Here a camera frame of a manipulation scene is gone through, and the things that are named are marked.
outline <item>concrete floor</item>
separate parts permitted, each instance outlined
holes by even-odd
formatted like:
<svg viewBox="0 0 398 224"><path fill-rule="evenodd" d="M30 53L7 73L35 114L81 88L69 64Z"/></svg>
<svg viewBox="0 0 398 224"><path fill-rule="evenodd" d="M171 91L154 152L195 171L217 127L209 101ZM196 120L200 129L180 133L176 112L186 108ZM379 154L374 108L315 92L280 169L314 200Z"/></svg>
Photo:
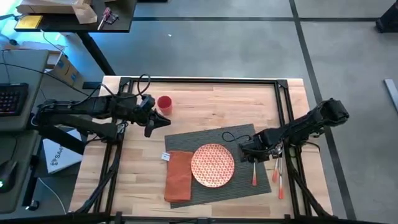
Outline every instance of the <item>concrete floor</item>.
<svg viewBox="0 0 398 224"><path fill-rule="evenodd" d="M296 0L306 18L379 17L395 0ZM169 0L138 4L137 17L292 17L289 0ZM398 34L378 34L373 22L301 22L310 62L324 99L341 100L351 117L333 128L341 165L358 220L398 223L397 111L382 82L398 83ZM2 32L18 40L41 34ZM129 34L92 34L118 75L191 77L303 78L310 106L316 105L294 22L147 21L133 22ZM54 35L48 34L50 40ZM88 81L103 73L77 36L61 38L66 53ZM53 91L51 85L43 86ZM345 210L328 146L320 140L333 212ZM51 177L68 205L75 177ZM50 215L57 209L51 193L38 184L36 212L20 209L0 216Z"/></svg>

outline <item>plate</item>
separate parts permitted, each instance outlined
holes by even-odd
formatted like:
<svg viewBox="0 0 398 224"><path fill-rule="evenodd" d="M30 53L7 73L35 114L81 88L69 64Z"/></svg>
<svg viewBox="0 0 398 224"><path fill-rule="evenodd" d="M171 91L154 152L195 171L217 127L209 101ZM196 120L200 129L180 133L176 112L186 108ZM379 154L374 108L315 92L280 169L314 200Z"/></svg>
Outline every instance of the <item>plate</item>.
<svg viewBox="0 0 398 224"><path fill-rule="evenodd" d="M234 174L232 154L220 144L205 144L193 155L191 170L196 180L206 187L221 187Z"/></svg>

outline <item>cloth napkin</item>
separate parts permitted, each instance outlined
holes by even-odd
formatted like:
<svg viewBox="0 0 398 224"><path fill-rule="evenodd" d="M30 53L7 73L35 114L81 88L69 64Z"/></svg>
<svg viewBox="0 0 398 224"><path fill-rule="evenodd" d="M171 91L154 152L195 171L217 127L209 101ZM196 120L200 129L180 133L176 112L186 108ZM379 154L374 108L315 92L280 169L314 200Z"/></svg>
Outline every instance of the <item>cloth napkin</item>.
<svg viewBox="0 0 398 224"><path fill-rule="evenodd" d="M169 151L164 199L167 202L191 200L191 160L193 152Z"/></svg>

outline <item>cup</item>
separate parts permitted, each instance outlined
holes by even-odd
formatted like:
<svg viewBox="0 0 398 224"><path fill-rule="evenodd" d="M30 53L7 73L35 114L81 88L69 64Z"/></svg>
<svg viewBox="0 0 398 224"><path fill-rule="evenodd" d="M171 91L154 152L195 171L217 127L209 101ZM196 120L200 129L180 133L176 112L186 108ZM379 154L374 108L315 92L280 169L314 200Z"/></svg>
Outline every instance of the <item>cup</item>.
<svg viewBox="0 0 398 224"><path fill-rule="evenodd" d="M157 106L163 115L170 115L172 113L172 99L169 96L159 97L159 99L157 99Z"/></svg>

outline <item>yellow notepad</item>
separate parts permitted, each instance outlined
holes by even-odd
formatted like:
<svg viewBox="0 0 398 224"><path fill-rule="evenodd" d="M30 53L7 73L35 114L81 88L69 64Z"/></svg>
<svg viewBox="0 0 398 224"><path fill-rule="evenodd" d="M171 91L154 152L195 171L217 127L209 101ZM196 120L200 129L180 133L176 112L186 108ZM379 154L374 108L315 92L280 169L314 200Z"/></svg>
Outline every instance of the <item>yellow notepad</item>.
<svg viewBox="0 0 398 224"><path fill-rule="evenodd" d="M16 29L35 29L39 25L43 16L24 16L15 26Z"/></svg>

